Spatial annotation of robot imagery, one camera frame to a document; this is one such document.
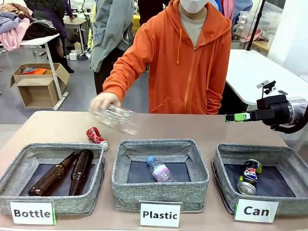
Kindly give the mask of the person's right hand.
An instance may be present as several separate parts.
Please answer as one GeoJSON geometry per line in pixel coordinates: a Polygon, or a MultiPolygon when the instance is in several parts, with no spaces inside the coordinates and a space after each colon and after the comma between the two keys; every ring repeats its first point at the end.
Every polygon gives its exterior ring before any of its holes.
{"type": "Polygon", "coordinates": [[[89,112],[98,114],[102,110],[107,109],[110,105],[120,107],[121,101],[113,93],[102,92],[91,100],[89,112]]]}

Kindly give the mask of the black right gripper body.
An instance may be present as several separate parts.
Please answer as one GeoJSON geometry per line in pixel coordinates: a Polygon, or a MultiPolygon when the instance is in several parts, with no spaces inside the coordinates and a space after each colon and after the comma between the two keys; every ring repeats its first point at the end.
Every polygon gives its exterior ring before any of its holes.
{"type": "Polygon", "coordinates": [[[290,103],[285,95],[269,96],[257,100],[255,121],[262,121],[268,126],[292,125],[290,103]]]}

